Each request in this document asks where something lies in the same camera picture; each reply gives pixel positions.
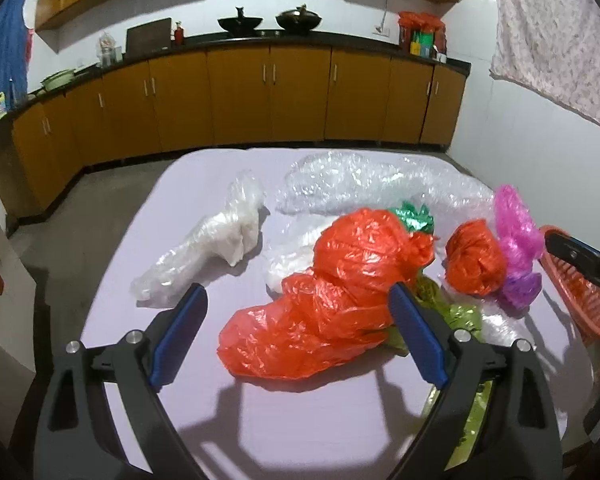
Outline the magenta plastic bag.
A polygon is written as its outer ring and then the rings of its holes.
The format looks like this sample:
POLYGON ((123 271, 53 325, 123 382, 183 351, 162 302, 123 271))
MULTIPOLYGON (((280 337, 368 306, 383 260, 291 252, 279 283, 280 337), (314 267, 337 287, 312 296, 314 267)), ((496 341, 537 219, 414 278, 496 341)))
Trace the magenta plastic bag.
POLYGON ((520 312, 530 307, 542 290, 542 275, 533 270, 533 263, 544 254, 544 237, 513 186, 496 190, 494 212, 498 244, 506 259, 500 297, 509 310, 520 312))

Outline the green yellow printed bag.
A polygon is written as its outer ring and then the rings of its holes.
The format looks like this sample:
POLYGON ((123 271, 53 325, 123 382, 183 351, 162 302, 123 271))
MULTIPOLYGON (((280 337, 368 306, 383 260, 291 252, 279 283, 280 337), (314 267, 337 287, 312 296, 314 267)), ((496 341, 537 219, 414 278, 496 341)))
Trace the green yellow printed bag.
POLYGON ((456 467, 477 443, 492 389, 484 371, 500 359, 480 340, 474 307, 421 302, 398 283, 389 290, 388 308, 422 380, 431 386, 422 428, 405 458, 456 467))

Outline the small red bag ball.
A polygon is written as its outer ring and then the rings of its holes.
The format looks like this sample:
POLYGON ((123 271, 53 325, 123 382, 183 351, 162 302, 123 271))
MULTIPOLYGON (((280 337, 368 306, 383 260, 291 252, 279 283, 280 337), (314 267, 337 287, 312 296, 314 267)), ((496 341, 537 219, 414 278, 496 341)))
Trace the small red bag ball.
POLYGON ((446 243, 445 253, 445 281, 458 292, 485 297, 504 284, 506 258, 486 219, 461 224, 446 243))

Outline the shiny green plastic bag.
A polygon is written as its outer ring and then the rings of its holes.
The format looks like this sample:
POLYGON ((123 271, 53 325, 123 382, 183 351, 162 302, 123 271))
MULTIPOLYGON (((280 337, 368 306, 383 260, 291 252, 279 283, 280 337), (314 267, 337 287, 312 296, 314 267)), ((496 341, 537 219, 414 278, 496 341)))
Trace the shiny green plastic bag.
POLYGON ((430 214, 426 205, 416 207, 404 200, 399 207, 390 208, 389 211, 400 220, 408 232, 434 234, 434 216, 430 214))

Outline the large red plastic bag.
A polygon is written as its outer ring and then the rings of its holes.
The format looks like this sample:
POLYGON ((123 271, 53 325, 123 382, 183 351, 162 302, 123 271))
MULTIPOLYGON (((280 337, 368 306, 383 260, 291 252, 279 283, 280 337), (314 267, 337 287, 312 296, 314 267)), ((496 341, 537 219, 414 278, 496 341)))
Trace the large red plastic bag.
POLYGON ((390 211, 346 214, 276 300, 233 314, 216 354, 230 374, 262 379, 306 379, 346 364, 386 341, 390 288, 414 284, 433 261, 434 237, 408 232, 390 211))

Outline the clear plastic bag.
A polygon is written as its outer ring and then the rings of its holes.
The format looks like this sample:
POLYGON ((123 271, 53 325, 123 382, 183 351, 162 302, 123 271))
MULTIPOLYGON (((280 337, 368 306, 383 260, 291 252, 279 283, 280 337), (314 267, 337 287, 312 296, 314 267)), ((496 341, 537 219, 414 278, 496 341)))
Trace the clear plastic bag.
POLYGON ((258 244, 265 190, 250 171, 237 175, 227 189, 223 208, 202 218, 183 238, 138 278, 130 293, 141 308, 167 308, 183 296, 214 258, 234 268, 258 244))

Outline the large bubble wrap sheet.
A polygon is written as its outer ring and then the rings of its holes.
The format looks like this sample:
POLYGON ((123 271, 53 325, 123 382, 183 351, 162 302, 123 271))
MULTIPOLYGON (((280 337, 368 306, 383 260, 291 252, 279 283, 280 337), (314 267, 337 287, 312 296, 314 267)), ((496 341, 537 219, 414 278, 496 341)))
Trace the large bubble wrap sheet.
POLYGON ((462 223, 483 219, 495 228, 494 192, 437 157, 327 151, 303 157, 283 178, 276 209, 283 214, 347 214, 358 208, 425 206, 436 234, 447 237, 462 223))

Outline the white translucent plastic bag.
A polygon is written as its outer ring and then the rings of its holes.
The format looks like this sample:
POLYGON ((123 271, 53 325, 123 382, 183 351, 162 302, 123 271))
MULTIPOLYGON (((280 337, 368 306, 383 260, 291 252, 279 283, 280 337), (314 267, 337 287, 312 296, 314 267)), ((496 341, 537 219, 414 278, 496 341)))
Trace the white translucent plastic bag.
POLYGON ((335 220, 334 216, 321 214, 291 218, 288 226, 263 251, 264 281, 270 292, 281 294, 285 278, 312 266, 315 244, 335 220))

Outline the red plastic trash basket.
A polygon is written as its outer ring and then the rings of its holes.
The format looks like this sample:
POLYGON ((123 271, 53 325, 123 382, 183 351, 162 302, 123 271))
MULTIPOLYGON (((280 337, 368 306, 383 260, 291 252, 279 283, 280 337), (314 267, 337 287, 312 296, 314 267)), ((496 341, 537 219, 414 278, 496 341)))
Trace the red plastic trash basket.
MULTIPOLYGON (((542 226, 543 236, 548 231, 568 234, 556 226, 542 226)), ((588 282, 570 264, 551 256, 546 247, 540 263, 565 303, 585 343, 600 340, 600 288, 588 282)))

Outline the lower wooden kitchen cabinets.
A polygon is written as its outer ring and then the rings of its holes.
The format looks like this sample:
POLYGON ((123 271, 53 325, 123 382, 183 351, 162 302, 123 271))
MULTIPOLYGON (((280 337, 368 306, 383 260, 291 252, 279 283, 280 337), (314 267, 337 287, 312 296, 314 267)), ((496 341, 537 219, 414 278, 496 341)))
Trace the lower wooden kitchen cabinets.
POLYGON ((12 123, 6 208, 42 216, 84 169, 212 146, 451 143, 467 75, 329 47, 251 46, 154 58, 37 102, 12 123))

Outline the pink floral hanging cloth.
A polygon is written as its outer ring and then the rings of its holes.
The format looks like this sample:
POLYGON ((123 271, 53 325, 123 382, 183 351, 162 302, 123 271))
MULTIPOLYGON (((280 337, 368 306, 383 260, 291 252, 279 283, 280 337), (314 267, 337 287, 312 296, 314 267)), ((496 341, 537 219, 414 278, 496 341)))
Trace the pink floral hanging cloth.
POLYGON ((595 0, 496 0, 491 75, 600 126, 600 7, 595 0))

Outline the black countertop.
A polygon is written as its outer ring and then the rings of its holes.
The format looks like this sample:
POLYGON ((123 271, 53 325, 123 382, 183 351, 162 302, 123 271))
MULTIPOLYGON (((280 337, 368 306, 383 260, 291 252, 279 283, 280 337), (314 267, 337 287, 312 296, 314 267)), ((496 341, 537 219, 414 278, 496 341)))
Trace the black countertop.
POLYGON ((459 60, 458 58, 447 58, 445 62, 440 62, 434 58, 424 58, 408 52, 405 52, 397 44, 389 44, 385 41, 364 38, 360 36, 351 36, 338 34, 338 32, 308 32, 307 34, 294 35, 291 32, 283 32, 281 29, 263 29, 258 30, 249 37, 233 37, 227 32, 212 32, 186 37, 182 46, 172 46, 156 52, 148 52, 142 55, 129 56, 123 55, 123 60, 114 63, 108 67, 98 67, 96 64, 81 68, 76 76, 68 84, 45 93, 38 94, 33 99, 24 98, 12 110, 9 110, 0 122, 6 122, 7 119, 14 120, 20 114, 25 112, 34 104, 44 103, 60 94, 66 94, 68 91, 79 87, 81 84, 87 84, 94 79, 102 78, 106 74, 122 70, 122 68, 133 66, 138 63, 148 62, 155 58, 166 58, 167 56, 183 55, 189 52, 213 51, 226 49, 240 49, 246 47, 306 47, 306 48, 332 48, 343 51, 363 52, 388 56, 389 58, 404 58, 419 64, 430 66, 442 65, 449 67, 450 70, 460 73, 465 78, 470 75, 471 64, 459 60))

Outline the red bag over condiments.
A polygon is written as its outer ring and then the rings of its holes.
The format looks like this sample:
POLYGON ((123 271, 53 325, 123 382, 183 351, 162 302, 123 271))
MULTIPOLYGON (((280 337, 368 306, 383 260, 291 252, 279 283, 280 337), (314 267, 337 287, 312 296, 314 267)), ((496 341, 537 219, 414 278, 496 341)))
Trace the red bag over condiments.
POLYGON ((429 13, 416 13, 402 11, 399 13, 398 24, 401 28, 410 32, 423 32, 424 34, 435 34, 438 30, 445 31, 445 24, 429 13))

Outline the dark cutting board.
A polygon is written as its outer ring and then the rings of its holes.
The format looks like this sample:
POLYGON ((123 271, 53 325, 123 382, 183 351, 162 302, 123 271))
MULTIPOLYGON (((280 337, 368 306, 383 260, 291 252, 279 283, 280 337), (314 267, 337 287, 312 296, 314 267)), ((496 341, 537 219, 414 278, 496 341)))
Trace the dark cutting board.
POLYGON ((125 56, 137 58, 171 47, 172 18, 137 25, 126 30, 125 56))

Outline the red bottle on counter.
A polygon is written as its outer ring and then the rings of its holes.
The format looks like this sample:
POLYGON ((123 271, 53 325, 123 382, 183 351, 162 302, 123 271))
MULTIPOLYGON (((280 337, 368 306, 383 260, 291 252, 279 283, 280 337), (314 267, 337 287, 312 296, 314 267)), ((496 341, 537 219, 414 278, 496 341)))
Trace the red bottle on counter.
POLYGON ((184 28, 182 27, 181 22, 176 23, 173 37, 174 44, 176 44, 177 46, 181 46, 182 44, 184 44, 184 28))

